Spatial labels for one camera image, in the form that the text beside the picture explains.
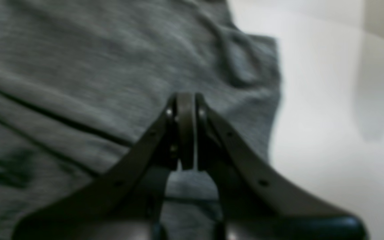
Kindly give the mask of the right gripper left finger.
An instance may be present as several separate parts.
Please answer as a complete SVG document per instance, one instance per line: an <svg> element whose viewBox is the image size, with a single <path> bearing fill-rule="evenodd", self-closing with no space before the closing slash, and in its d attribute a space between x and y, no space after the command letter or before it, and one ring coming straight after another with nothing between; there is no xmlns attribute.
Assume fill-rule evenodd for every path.
<svg viewBox="0 0 384 240"><path fill-rule="evenodd" d="M195 103L169 98L157 120L107 173L25 217L14 240L166 240L160 223L169 175L194 167Z"/></svg>

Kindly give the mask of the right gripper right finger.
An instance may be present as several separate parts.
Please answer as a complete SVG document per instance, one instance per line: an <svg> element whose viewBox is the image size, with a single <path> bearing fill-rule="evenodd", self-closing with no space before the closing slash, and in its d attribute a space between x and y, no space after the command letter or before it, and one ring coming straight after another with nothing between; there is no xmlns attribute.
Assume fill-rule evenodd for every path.
<svg viewBox="0 0 384 240"><path fill-rule="evenodd" d="M366 240L362 220L298 187L195 96L197 165L215 182L225 240Z"/></svg>

